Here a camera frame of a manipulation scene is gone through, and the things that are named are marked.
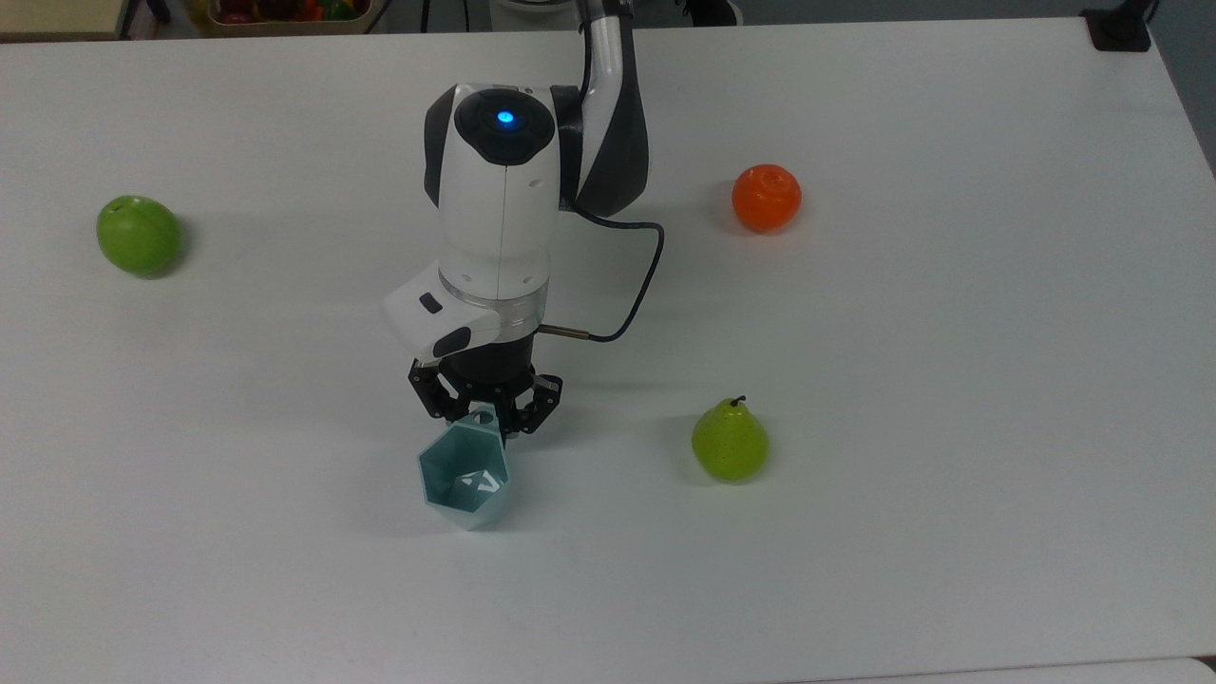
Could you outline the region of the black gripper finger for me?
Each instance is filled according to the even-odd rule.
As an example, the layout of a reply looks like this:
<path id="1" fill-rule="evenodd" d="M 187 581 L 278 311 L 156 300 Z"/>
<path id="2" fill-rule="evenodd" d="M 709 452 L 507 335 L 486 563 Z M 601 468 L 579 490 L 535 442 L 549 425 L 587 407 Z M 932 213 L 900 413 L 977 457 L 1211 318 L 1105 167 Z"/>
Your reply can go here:
<path id="1" fill-rule="evenodd" d="M 413 359 L 409 368 L 409 385 L 412 385 L 430 417 L 456 424 L 471 413 L 471 385 L 443 361 Z"/>
<path id="2" fill-rule="evenodd" d="M 531 385 L 512 381 L 499 388 L 499 426 L 503 438 L 533 434 L 561 407 L 563 380 L 556 375 L 534 375 Z"/>

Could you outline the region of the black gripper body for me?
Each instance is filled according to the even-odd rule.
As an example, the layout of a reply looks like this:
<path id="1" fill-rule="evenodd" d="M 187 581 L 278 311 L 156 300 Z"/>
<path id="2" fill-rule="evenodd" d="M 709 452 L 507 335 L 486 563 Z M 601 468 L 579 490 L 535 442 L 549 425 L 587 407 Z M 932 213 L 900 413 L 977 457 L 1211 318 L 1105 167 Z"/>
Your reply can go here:
<path id="1" fill-rule="evenodd" d="M 534 385 L 533 340 L 485 344 L 461 351 L 441 360 L 441 376 L 457 397 L 492 400 L 514 399 Z"/>

